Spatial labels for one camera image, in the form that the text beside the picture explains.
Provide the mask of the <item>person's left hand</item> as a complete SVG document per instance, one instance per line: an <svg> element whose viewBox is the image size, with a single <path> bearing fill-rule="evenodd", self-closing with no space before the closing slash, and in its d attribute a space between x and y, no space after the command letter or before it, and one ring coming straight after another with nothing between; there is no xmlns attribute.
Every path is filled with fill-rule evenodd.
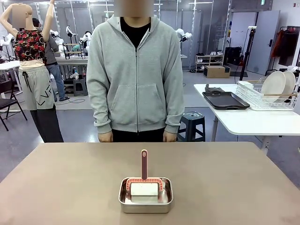
<svg viewBox="0 0 300 225"><path fill-rule="evenodd" d="M176 142L177 134L169 133L164 131L163 133L163 142Z"/></svg>

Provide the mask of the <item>person's right hand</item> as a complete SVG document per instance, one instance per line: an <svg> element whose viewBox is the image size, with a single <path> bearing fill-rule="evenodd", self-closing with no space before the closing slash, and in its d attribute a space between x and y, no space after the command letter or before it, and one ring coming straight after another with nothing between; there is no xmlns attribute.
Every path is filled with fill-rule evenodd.
<svg viewBox="0 0 300 225"><path fill-rule="evenodd" d="M112 143L113 142L113 133L107 132L104 134L98 134L98 139L101 143Z"/></svg>

